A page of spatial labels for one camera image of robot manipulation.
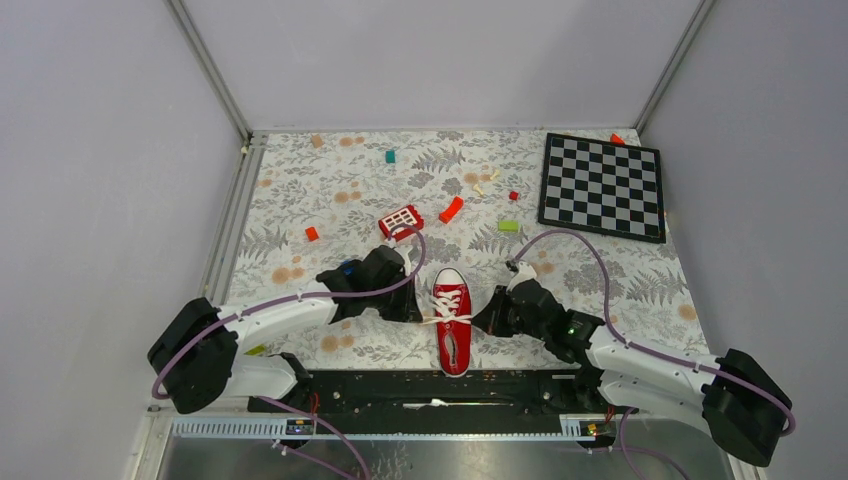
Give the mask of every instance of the red wire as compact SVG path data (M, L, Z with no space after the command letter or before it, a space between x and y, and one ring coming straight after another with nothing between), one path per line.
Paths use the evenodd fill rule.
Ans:
M612 417L615 416L615 407L607 405L607 415L604 417L604 425L608 424Z
M318 392L313 392L312 396L315 398L313 400L312 397L309 397L310 403L312 404L312 409L310 413L312 413L312 415L315 415L315 413L318 412L318 407L321 406L321 399L318 396Z

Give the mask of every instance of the checkered board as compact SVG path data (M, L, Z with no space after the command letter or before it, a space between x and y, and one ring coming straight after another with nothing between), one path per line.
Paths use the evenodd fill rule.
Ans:
M549 133L539 223L665 243L660 152Z

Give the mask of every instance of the floor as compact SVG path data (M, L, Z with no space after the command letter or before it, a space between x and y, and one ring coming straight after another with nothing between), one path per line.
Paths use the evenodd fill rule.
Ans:
M450 265L465 274L474 311L479 311L495 285L511 278L504 260L550 228L536 223L546 133L322 133L323 145L317 148L307 133L269 135L228 303L278 296L322 270L363 257L384 240L377 220L412 204L424 217L428 246L416 284L422 310L427 310L433 275ZM613 131L557 133L606 140ZM639 143L633 130L615 133L629 144ZM385 162L387 150L396 152L395 164ZM484 196L472 190L476 184ZM510 191L519 192L520 199L510 201ZM437 220L438 213L455 195L465 199L465 206L444 225ZM499 232L498 220L516 220L521 231ZM310 226L321 237L311 243L304 233ZM586 235L612 275L612 321L621 330L671 347L707 352L670 232L662 245ZM415 244L412 239L404 242ZM542 285L566 308L601 313L599 270L579 242L548 237L526 258ZM435 327L382 322L373 312L285 335L267 347L273 353L294 353L308 369L438 368ZM475 329L473 369L562 366L535 339L495 338Z

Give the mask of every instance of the black metal base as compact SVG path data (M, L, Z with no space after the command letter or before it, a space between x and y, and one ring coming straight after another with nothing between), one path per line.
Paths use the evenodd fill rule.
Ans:
M310 411L317 393L318 415L350 434L561 433L560 414L606 413L606 405L590 410L577 400L576 370L480 370L460 378L421 370L310 373L281 401ZM414 408L433 399L450 406ZM256 398L248 411L280 412Z

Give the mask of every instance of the table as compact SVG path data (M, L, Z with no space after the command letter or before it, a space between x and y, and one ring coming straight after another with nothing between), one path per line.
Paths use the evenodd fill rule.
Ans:
M673 458L692 479L734 478L727 457L697 430L670 420L631 421L628 445ZM571 442L521 441L354 441L374 480L518 478L557 480L635 479L621 453L587 455ZM294 455L282 457L260 440L172 438L159 480L335 480L334 473ZM313 440L302 452L347 472L359 470L339 441ZM633 461L651 480L682 478L671 466L634 453Z
M617 133L638 145L634 130L558 130L609 139ZM377 220L407 204L424 217L428 255L416 279L422 311L430 285L445 266L463 272L474 313L511 273L504 261L538 233L536 222L545 130L390 131L322 133L316 148L309 133L268 136L228 303L251 302L298 288L326 269L362 258L384 237ZM397 161L387 164L385 152ZM479 184L485 195L472 190ZM520 194L510 201L510 191ZM449 224L439 212L455 195L465 206ZM519 233L497 230L516 220ZM309 242L305 229L320 239ZM674 249L672 235L657 245L587 233L612 280L611 313L617 327L661 344L708 352L697 313ZM404 240L415 244L414 237ZM418 255L413 252L413 262ZM538 280L566 308L602 316L602 283L595 260L576 239L540 241L525 259ZM270 353L295 354L307 369L438 369L434 325L379 320L376 312L284 335ZM539 340L490 337L474 329L472 369L553 369L567 366Z

